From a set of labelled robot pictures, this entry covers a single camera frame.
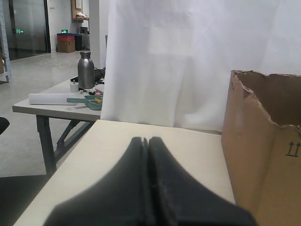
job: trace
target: black chair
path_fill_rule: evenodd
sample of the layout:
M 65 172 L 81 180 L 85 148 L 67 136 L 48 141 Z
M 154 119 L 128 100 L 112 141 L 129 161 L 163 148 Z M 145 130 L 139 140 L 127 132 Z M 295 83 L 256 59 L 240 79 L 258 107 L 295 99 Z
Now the black chair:
M 9 126 L 9 121 L 6 118 L 0 117 L 0 135 L 6 130 Z

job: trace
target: white table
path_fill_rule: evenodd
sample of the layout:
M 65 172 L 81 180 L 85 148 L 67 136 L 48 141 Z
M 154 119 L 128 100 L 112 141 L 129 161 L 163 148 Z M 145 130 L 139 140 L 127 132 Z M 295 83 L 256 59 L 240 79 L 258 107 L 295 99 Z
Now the white table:
M 64 81 L 41 93 L 70 93 L 70 81 Z M 77 98 L 84 98 L 85 95 L 87 94 L 77 93 Z M 56 171 L 57 161 L 91 128 L 96 120 L 100 119 L 101 114 L 101 111 L 93 111 L 85 104 L 31 105 L 28 98 L 13 105 L 13 112 L 36 115 L 46 173 L 49 176 L 52 176 Z M 49 118 L 71 120 L 58 140 L 55 151 L 52 144 Z M 81 121 L 86 123 L 65 141 L 69 132 Z
M 200 183 L 235 203 L 221 136 L 187 129 L 98 120 L 46 183 L 15 226 L 40 226 L 52 209 L 101 179 L 132 137 L 161 137 L 176 160 Z

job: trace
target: metal table frame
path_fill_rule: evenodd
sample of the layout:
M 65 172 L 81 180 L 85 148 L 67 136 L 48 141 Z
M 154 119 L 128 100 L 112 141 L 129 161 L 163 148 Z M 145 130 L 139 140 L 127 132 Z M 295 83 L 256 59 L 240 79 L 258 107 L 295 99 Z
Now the metal table frame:
M 53 148 L 49 118 L 71 120 L 61 137 L 57 141 L 56 150 Z M 81 121 L 84 121 L 77 131 L 74 132 L 67 140 L 66 137 L 70 131 L 76 127 Z M 85 121 L 68 118 L 50 117 L 44 115 L 37 115 L 37 128 L 40 135 L 42 152 L 46 173 L 51 177 L 56 171 L 56 163 L 70 150 L 70 148 L 93 126 L 95 121 Z

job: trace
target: table leg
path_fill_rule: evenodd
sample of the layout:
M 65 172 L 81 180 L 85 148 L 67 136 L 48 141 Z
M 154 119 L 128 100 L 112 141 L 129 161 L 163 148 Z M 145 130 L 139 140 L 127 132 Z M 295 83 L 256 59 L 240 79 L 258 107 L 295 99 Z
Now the table leg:
M 40 134 L 46 173 L 51 177 L 56 171 L 56 162 L 49 126 L 49 117 L 37 115 L 37 127 L 38 133 Z

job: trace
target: green exit sign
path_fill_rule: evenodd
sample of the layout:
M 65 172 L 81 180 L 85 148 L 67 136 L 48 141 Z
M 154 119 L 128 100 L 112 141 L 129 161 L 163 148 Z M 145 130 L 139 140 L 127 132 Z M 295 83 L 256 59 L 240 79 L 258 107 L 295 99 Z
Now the green exit sign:
M 21 30 L 21 29 L 16 29 L 16 33 L 17 33 L 17 34 L 22 34 L 22 33 L 24 33 L 24 31 Z

